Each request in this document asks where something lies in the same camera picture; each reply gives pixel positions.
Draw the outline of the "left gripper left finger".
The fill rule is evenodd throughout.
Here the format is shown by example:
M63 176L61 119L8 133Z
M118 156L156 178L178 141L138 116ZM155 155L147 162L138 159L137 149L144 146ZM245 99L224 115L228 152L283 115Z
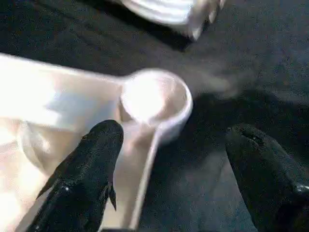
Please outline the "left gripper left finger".
M96 232L106 203L116 207L113 174L124 140L123 127L108 119L96 124L56 167L17 232Z

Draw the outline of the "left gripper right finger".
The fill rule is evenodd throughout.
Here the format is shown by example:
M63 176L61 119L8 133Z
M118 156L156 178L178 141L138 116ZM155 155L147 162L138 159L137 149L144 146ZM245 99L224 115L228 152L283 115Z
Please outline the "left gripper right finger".
M227 129L225 149L258 231L309 230L309 173L274 138L236 124Z

